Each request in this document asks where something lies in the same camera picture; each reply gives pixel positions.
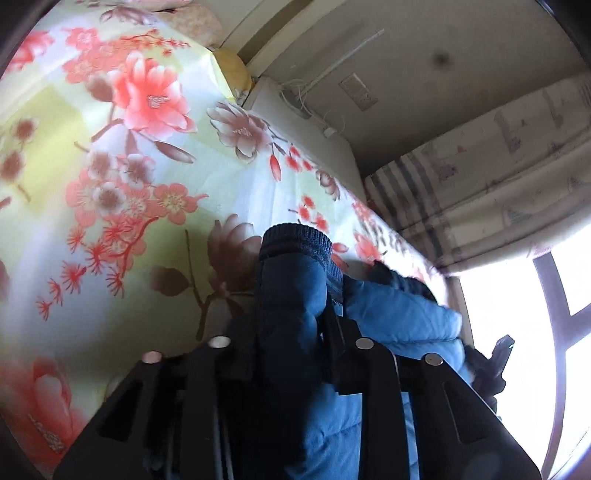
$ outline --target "wall outlet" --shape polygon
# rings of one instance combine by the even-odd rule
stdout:
[[[339,86],[362,112],[378,103],[378,97],[369,91],[356,73],[341,80]]]

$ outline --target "bed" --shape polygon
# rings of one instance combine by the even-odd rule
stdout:
[[[143,352],[189,351],[250,308],[272,225],[447,304],[432,264],[149,12],[60,2],[0,98],[0,413],[47,477]]]

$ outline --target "bright window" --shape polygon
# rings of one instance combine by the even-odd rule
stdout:
[[[531,261],[478,268],[462,275],[476,349],[491,357],[509,334],[515,346],[496,396],[497,415],[541,469],[554,419],[554,343],[544,293]]]
[[[475,348],[490,358],[499,338],[515,340],[497,413],[546,477],[591,434],[589,249],[591,225],[536,260],[501,262],[460,278]],[[557,382],[566,390],[557,392]],[[560,424],[560,442],[550,444]]]
[[[591,428],[591,335],[566,350],[566,406],[560,446],[552,472],[558,471]]]
[[[591,303],[591,225],[552,249],[570,314]]]

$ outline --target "blue puffer jacket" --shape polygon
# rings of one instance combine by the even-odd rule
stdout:
[[[364,336],[416,359],[437,352],[469,379],[458,313],[430,300],[418,281],[383,266],[374,273],[381,283],[343,278],[331,251],[326,236],[303,225],[278,225],[265,234],[256,290],[262,388],[248,413],[242,460],[248,480],[358,477],[361,396],[340,397],[323,381],[316,319],[327,289],[338,300],[337,313],[355,319]],[[408,395],[404,408],[411,479],[417,480]]]

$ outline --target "striped curtain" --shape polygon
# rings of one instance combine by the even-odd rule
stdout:
[[[591,74],[431,140],[365,187],[382,217],[447,274],[542,255],[591,221]]]

